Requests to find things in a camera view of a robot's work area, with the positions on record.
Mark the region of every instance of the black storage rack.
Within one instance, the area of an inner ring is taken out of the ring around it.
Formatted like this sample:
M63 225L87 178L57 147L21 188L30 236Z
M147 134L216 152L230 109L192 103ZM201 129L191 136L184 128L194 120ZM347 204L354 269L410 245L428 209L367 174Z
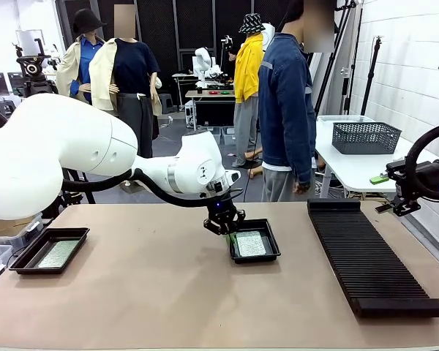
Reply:
M361 212L358 200L308 200L309 217L358 317L439 317L430 298Z

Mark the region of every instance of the mannequin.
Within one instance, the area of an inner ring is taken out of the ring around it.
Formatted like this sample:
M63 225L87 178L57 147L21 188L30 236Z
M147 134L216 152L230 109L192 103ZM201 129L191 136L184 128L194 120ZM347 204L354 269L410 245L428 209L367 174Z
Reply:
M234 74L234 134L236 135L236 161L234 168L254 168L258 165L244 157L253 151L257 143L258 120L258 70L263 58L263 34L265 27L258 13L244 17L244 24L239 33L247 39L236 57Z
M152 103L160 105L156 92L158 63L144 42L133 38L109 40L90 64L93 105L113 111L138 139L138 155L152 157L152 140L159 127Z
M91 104L91 81L89 64L104 40L96 35L105 26L90 9L75 13L73 32L78 35L70 45L57 69L56 85L60 95L75 97Z

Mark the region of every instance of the black tray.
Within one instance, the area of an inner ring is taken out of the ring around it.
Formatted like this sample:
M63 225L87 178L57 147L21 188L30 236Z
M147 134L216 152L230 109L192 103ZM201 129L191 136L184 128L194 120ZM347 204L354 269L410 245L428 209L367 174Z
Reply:
M86 240L88 228L55 228L44 230L34 240L10 267L11 271L18 274L60 274L72 261L78 250ZM38 267L38 264L62 241L78 241L67 256L67 259L59 267Z
M358 200L307 201L309 217L358 317L439 317L430 298L361 211Z
M266 254L242 257L237 249L236 240L229 240L229 254L231 259L238 264L275 261L277 257L281 255L281 252L279 252L278 244L271 231L269 221L267 219L249 219L243 221L239 225L237 233L249 232L251 230L260 232Z

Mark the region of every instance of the small table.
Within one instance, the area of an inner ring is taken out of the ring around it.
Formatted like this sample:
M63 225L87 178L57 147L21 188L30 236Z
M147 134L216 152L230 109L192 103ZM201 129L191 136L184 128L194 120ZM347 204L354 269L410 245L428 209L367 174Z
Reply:
M179 92L179 110L182 110L184 108L184 105L182 104L182 91L181 91L181 84L180 81L181 80L192 80L192 81L197 81L198 78L195 77L194 75L187 75L185 73L176 73L175 75L173 75L174 80L177 83L177 90Z
M352 192L394 193L395 181L389 180L381 184L371 184L370 179L386 171L386 165L405 157L413 144L400 137L395 153L392 155L344 155L331 144L333 139L333 123L357 121L363 116L320 116L317 121L317 140L315 150L326 163L320 197L329 194L331 173L342 183L345 189ZM428 151L422 151L418 162L434 161L438 157Z
M391 214L362 211L419 284L439 298L439 262ZM306 203L237 203L267 218L282 255L237 265L205 208L74 205L51 227L88 227L59 276L0 276L0 347L439 350L439 318L353 315Z
M210 94L210 91L216 91L218 94ZM227 91L229 94L221 94L222 92ZM233 101L236 100L236 97L234 95L234 90L203 90L201 94L199 94L196 90L189 90L187 94L185 94L186 98L192 99L192 117L193 117L193 129L197 130L197 116L195 115L195 99L202 100L202 99L217 99L217 98L231 98Z

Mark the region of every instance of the navy t-shirt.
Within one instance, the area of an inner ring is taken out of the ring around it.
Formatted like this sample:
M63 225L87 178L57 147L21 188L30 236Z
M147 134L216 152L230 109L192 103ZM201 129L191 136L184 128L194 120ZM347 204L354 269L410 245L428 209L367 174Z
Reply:
M160 67L144 42L125 42L116 39L117 53L114 59L113 74L121 93L145 94L149 97L150 77L159 72Z

